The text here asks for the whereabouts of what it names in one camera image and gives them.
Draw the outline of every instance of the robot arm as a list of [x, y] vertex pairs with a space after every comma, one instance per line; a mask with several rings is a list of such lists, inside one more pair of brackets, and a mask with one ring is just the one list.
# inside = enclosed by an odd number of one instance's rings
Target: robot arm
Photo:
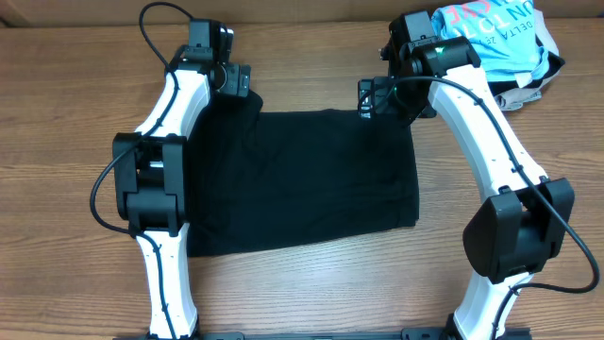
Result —
[[[464, 65], [447, 70], [444, 78], [471, 89], [484, 100], [503, 129], [516, 158], [524, 165], [532, 182], [538, 185], [545, 178], [545, 171], [529, 156], [514, 135], [491, 95], [484, 70]], [[474, 99], [456, 88], [434, 82], [430, 86], [428, 100], [455, 135], [472, 168], [482, 202], [487, 197], [498, 196], [502, 188], [517, 191], [527, 187], [518, 173], [512, 170], [513, 164], [508, 152], [482, 108], [474, 105]], [[532, 277], [532, 274], [525, 272], [493, 284], [487, 277], [474, 271], [463, 302], [453, 314], [453, 321], [461, 338], [488, 339], [493, 331], [492, 323], [497, 308], [510, 287], [528, 282]], [[506, 306], [498, 325], [497, 337], [505, 333], [505, 320], [516, 298], [517, 296], [513, 296]]]
[[[544, 213], [543, 204], [517, 173], [495, 124], [528, 179], [546, 193], [566, 221], [574, 193], [565, 179], [550, 181], [520, 144], [491, 95], [469, 41], [464, 37], [441, 41], [425, 11], [401, 15], [389, 28], [391, 39], [382, 50], [382, 59], [389, 61], [389, 76], [360, 81], [361, 117], [393, 116], [410, 125], [416, 117], [431, 118], [438, 112], [472, 168], [482, 202], [463, 233], [474, 272], [461, 306], [449, 316], [444, 329], [408, 329], [403, 338], [419, 340], [432, 334], [440, 339], [489, 339], [497, 310], [511, 287], [530, 281], [547, 260], [557, 256], [564, 236], [563, 225]], [[468, 93], [432, 77], [468, 89], [492, 117]], [[505, 319], [516, 298], [513, 295], [508, 301], [495, 327], [498, 339], [530, 339], [527, 330], [505, 330]]]
[[192, 20], [184, 58], [171, 62], [178, 92], [161, 126], [140, 139], [173, 96], [175, 82], [168, 73], [147, 119], [135, 133], [120, 133], [113, 141], [114, 155], [136, 146], [115, 166], [115, 186], [118, 211], [129, 221], [145, 261], [152, 310], [146, 338], [199, 338], [186, 251], [186, 141], [212, 94], [247, 96], [250, 67], [228, 63], [232, 38], [233, 31], [218, 22]]

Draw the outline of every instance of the wooden table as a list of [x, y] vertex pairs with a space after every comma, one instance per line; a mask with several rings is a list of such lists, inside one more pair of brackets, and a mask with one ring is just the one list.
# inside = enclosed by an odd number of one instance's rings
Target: wooden table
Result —
[[[553, 178], [576, 190], [571, 224], [604, 263], [604, 21], [547, 22], [567, 64], [543, 100], [508, 118]], [[357, 80], [383, 75], [388, 23], [235, 25], [232, 59], [253, 66], [266, 111], [356, 107]], [[166, 55], [184, 25], [148, 31]], [[107, 339], [149, 325], [143, 258], [98, 226], [92, 183], [111, 140], [136, 127], [163, 88], [137, 27], [0, 33], [0, 338]], [[274, 251], [190, 259], [204, 332], [396, 331], [444, 325], [471, 267], [461, 233], [478, 190], [441, 119], [413, 126], [421, 217], [414, 229]], [[112, 180], [98, 206], [123, 225]], [[580, 286], [587, 262], [570, 238], [536, 281]], [[536, 339], [604, 338], [604, 289], [525, 291], [508, 325]]]

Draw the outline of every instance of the blue t-shirt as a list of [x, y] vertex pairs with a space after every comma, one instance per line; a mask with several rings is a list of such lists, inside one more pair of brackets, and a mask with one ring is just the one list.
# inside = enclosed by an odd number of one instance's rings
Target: blue t-shirt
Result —
[[533, 11], [532, 0], [479, 0], [437, 9], [432, 26], [443, 39], [465, 36], [489, 81], [514, 81], [522, 73], [537, 80], [549, 69], [549, 52], [537, 45]]

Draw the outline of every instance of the metal base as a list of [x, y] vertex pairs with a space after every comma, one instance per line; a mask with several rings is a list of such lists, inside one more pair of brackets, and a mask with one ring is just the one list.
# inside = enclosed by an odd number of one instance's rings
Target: metal base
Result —
[[[197, 321], [195, 321], [195, 328], [193, 329], [193, 334], [191, 334], [191, 336], [181, 336], [178, 338], [178, 340], [201, 340], [201, 336], [199, 335], [199, 319], [197, 319]], [[120, 337], [120, 338], [113, 338], [113, 340], [172, 340], [172, 339], [160, 339], [158, 338], [155, 334], [145, 334], [145, 335], [141, 335], [141, 336], [134, 336], [134, 337]]]
[[[401, 340], [461, 340], [455, 335], [444, 333], [445, 328], [404, 329]], [[507, 329], [497, 340], [532, 340], [530, 329]]]
[[[202, 340], [461, 340], [445, 328], [411, 328], [403, 331], [243, 335], [240, 332], [206, 333]], [[508, 329], [497, 340], [532, 340], [530, 329]]]

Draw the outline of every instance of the black t-shirt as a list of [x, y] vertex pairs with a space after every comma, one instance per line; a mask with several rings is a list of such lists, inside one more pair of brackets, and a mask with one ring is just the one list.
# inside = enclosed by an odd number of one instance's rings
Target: black t-shirt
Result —
[[189, 256], [304, 245], [419, 216], [411, 130], [355, 111], [260, 113], [215, 97], [189, 140]]

